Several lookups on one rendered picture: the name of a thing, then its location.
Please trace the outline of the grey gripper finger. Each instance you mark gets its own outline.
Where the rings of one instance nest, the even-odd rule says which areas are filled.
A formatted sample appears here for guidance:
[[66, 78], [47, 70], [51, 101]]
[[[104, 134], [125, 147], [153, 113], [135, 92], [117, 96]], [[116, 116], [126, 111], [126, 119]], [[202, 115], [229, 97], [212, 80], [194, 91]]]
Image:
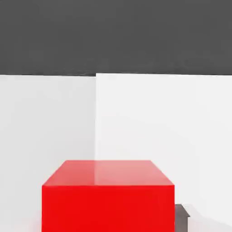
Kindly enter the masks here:
[[204, 217], [190, 204], [175, 204], [175, 232], [232, 232], [232, 226]]

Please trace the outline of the small red cube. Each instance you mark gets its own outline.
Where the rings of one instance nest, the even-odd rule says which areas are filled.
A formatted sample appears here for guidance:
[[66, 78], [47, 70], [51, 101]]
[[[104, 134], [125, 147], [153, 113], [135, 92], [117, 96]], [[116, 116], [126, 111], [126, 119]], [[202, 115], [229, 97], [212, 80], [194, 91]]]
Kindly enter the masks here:
[[67, 160], [42, 185], [41, 232], [175, 232], [174, 184], [148, 160]]

